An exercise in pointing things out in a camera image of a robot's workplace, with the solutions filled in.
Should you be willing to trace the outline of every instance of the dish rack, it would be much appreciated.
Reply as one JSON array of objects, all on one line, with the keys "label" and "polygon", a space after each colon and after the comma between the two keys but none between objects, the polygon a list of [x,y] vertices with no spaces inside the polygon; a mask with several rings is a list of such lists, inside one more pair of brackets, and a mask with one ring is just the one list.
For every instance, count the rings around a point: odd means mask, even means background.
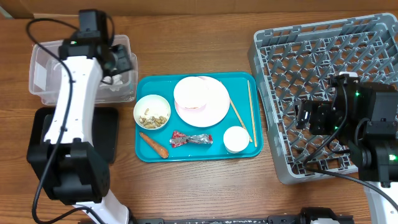
[{"label": "dish rack", "polygon": [[[275,169],[284,184],[329,177],[303,168],[302,162],[328,136],[313,136],[308,127],[295,128],[295,100],[331,100],[334,89],[326,78],[342,71],[356,72],[361,82],[398,82],[398,48],[392,14],[317,22],[260,30],[248,57],[267,118],[267,136]],[[345,150],[337,140],[333,150]],[[327,149],[308,163],[318,169],[349,174],[358,168],[349,154]]]}]

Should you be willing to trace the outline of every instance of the wooden chopstick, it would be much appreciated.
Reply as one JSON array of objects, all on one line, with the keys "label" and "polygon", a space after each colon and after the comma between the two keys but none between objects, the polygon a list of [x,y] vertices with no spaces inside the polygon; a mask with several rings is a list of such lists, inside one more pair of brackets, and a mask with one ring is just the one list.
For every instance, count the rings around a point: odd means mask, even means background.
[{"label": "wooden chopstick", "polygon": [[[235,114],[236,114],[236,116],[238,117],[239,122],[240,122],[241,125],[242,125],[242,128],[244,128],[246,131],[248,131],[248,130],[246,129],[246,127],[245,127],[243,121],[242,121],[242,118],[240,117],[238,111],[236,110],[234,103],[232,102],[231,99],[229,99],[229,101],[231,102],[232,108],[234,108]],[[250,134],[249,134],[249,140],[250,140],[250,142],[253,142],[253,140],[252,140],[251,137],[250,137]]]},{"label": "wooden chopstick", "polygon": [[253,102],[252,102],[252,100],[251,100],[251,90],[250,90],[250,82],[249,82],[249,80],[248,80],[248,90],[249,90],[251,123],[252,123],[252,125],[253,125],[254,147],[257,147],[256,126],[255,126],[255,124],[254,124]]}]

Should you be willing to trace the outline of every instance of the blue tray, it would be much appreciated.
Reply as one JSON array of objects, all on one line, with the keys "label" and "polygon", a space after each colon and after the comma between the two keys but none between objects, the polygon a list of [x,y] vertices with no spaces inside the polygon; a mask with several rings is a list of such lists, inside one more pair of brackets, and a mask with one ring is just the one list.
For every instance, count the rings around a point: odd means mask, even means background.
[{"label": "blue tray", "polygon": [[[225,118],[218,124],[208,128],[196,128],[185,123],[177,114],[174,107],[174,87],[178,81],[188,76],[208,76],[213,77],[223,83],[229,93],[229,97],[241,116],[243,123],[247,127],[250,136],[253,138],[253,128],[251,124],[250,102],[248,93],[248,80],[251,86],[253,100],[254,121],[256,124],[257,147],[254,143],[237,153],[229,153],[223,144],[224,132],[231,126],[240,126],[238,117],[235,115],[232,106]],[[172,161],[202,161],[210,159],[237,159],[254,157],[261,152],[264,144],[262,139],[261,120],[259,112],[259,102],[257,97],[256,82],[253,77],[246,72],[228,73],[204,73],[193,75],[157,75],[142,79],[137,86],[137,101],[146,95],[156,94],[163,96],[170,104],[172,109],[171,117],[167,124],[155,131],[142,129],[136,125],[136,154],[144,162],[172,162]],[[180,131],[184,134],[211,134],[213,136],[212,145],[186,144],[172,148],[169,140],[173,131]],[[142,131],[151,139],[164,146],[169,151],[169,158],[162,159],[139,135]]]}]

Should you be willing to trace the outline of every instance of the food pieces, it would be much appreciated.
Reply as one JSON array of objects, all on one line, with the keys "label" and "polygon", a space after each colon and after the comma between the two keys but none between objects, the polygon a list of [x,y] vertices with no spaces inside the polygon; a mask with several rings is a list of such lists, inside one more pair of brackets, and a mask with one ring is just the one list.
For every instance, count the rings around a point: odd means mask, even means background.
[{"label": "food pieces", "polygon": [[139,122],[145,127],[149,129],[158,128],[164,125],[167,122],[167,118],[163,116],[159,116],[156,118],[155,116],[151,116],[150,118],[145,118],[140,116]]},{"label": "food pieces", "polygon": [[148,143],[151,148],[155,150],[155,152],[157,152],[161,156],[161,158],[167,159],[169,157],[169,152],[165,147],[161,146],[159,143],[155,142],[142,132],[140,132],[139,135],[146,143]]},{"label": "food pieces", "polygon": [[182,146],[188,142],[195,144],[212,144],[213,137],[210,134],[187,136],[179,131],[174,131],[173,136],[170,139],[170,144],[173,148]]}]

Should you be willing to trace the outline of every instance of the candy wrapper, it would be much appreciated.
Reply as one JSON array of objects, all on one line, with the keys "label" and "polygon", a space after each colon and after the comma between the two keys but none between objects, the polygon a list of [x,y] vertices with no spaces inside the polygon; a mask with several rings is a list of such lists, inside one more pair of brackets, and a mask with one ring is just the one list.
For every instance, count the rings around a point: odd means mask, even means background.
[{"label": "candy wrapper", "polygon": [[195,143],[195,144],[212,144],[213,138],[210,134],[199,134],[194,136],[187,136],[178,131],[173,132],[173,136],[170,139],[170,144],[173,148],[182,146],[186,143]]}]

